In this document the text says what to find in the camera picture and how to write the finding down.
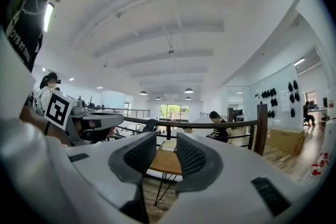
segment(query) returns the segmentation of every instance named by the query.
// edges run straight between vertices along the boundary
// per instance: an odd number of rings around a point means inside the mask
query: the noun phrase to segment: ceiling light
[[[44,14],[44,31],[48,31],[49,22],[51,18],[52,11],[54,10],[54,5],[52,3],[48,3],[46,13]]]
[[[294,66],[297,66],[299,63],[303,62],[304,60],[305,60],[305,59],[302,58],[301,60],[297,61],[297,62],[294,64]]]
[[[184,92],[185,93],[193,93],[194,91],[193,91],[192,88],[186,88]]]

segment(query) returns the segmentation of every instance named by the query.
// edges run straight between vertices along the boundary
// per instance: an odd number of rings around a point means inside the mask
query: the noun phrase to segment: wooden floor
[[[299,155],[293,156],[274,147],[266,145],[263,158],[282,170],[293,180],[300,182],[304,175],[310,171],[311,164],[318,158],[323,143],[324,134],[319,128],[316,127],[314,129],[305,129],[305,136],[305,143]],[[237,138],[234,140],[234,144],[236,145],[244,145],[247,143],[248,139],[246,138]],[[175,185],[172,185],[162,200],[160,200],[160,202],[154,206],[159,185],[160,181],[157,179],[148,177],[143,179],[145,203],[150,223],[157,223],[157,221],[164,215],[166,211],[169,210],[171,205],[176,200]],[[167,185],[164,184],[161,193],[163,193],[166,187]]]

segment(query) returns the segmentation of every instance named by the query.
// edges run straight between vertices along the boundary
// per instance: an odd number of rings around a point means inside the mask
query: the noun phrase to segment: whiteboard
[[[294,89],[290,92],[288,90],[288,83],[290,82],[293,86],[293,81],[296,80],[298,83],[297,90]],[[275,88],[277,91],[277,94],[273,97],[267,97],[262,98],[261,93],[263,91],[270,90],[272,88]],[[298,75],[295,70],[295,67],[293,64],[286,66],[285,68],[281,69],[280,71],[274,73],[273,75],[253,84],[249,87],[249,90],[243,91],[244,93],[244,103],[247,102],[247,106],[249,106],[249,119],[248,120],[256,120],[257,119],[257,105],[260,103],[260,101],[263,104],[267,104],[267,110],[272,111],[274,110],[275,117],[274,118],[268,118],[268,126],[269,127],[276,127],[276,128],[289,128],[289,129],[302,129],[303,128],[303,105],[304,100],[300,99],[300,101],[294,101],[294,103],[291,103],[289,101],[289,111],[283,111],[282,109],[282,103],[281,103],[281,91],[287,91],[288,92],[288,99],[290,94],[293,95],[295,92],[300,94],[300,81],[298,80]],[[255,95],[260,95],[260,99],[258,101],[255,101]],[[271,99],[276,98],[278,105],[277,106],[271,106]],[[295,117],[292,118],[290,114],[290,110],[294,109],[295,111]]]

